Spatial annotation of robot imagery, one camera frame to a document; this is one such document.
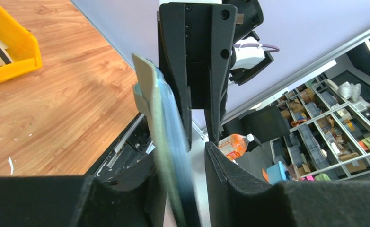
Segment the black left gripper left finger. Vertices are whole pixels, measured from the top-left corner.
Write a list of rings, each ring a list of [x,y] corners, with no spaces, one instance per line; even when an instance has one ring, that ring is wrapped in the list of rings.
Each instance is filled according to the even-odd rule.
[[[151,155],[106,182],[0,177],[0,227],[160,227],[166,196]]]

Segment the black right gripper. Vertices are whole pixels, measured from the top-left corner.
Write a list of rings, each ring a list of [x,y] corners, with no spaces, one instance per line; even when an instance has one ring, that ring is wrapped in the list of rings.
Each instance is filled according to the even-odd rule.
[[[192,145],[191,109],[205,110],[209,140],[219,143],[221,100],[228,81],[237,7],[163,3],[158,10],[159,69],[170,85]]]

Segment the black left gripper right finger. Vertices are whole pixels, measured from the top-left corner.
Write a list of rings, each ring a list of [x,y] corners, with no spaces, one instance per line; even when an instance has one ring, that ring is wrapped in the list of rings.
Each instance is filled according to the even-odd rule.
[[[213,227],[370,227],[370,181],[281,181],[271,185],[205,144]]]

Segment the green leather card holder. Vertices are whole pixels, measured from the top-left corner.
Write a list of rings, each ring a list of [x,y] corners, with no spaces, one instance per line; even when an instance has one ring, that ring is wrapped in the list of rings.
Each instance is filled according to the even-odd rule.
[[[152,154],[168,193],[179,227],[201,226],[198,213],[188,137],[176,99],[161,70],[148,59],[132,53],[137,83],[133,94],[137,109],[147,118],[154,151]]]

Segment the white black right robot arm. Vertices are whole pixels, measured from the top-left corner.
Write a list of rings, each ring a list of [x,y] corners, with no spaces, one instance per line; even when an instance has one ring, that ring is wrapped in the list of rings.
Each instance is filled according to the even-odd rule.
[[[193,109],[204,111],[209,139],[217,144],[229,82],[242,85],[273,62],[255,32],[263,20],[256,0],[160,4],[159,69],[174,93],[187,145]]]

